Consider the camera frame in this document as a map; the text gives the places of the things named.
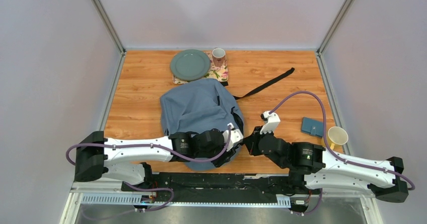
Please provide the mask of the blue-grey backpack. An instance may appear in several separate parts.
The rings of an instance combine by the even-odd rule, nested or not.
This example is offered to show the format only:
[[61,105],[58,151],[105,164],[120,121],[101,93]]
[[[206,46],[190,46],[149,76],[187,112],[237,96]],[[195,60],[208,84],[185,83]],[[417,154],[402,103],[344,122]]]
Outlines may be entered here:
[[163,132],[170,135],[211,129],[224,131],[229,123],[243,132],[244,116],[238,100],[226,85],[215,79],[200,79],[175,87],[160,97]]

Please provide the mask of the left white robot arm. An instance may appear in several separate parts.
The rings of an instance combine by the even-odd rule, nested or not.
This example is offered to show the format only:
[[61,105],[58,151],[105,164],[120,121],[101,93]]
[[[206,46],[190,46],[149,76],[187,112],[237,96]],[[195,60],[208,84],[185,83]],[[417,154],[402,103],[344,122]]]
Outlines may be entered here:
[[141,191],[153,187],[147,161],[208,163],[215,168],[236,154],[243,135],[231,124],[225,131],[177,132],[154,139],[122,140],[105,138],[103,131],[92,132],[66,151],[74,165],[76,182],[109,178],[135,185]]

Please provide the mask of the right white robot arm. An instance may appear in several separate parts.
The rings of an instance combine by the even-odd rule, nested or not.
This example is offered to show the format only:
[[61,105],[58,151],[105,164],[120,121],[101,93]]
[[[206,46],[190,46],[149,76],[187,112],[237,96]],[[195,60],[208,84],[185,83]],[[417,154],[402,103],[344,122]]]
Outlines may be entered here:
[[243,145],[252,156],[264,155],[281,169],[289,170],[287,186],[293,193],[322,188],[373,193],[381,201],[403,203],[409,190],[402,180],[403,161],[392,157],[370,161],[330,152],[309,142],[286,142],[273,133],[261,133],[259,126]]

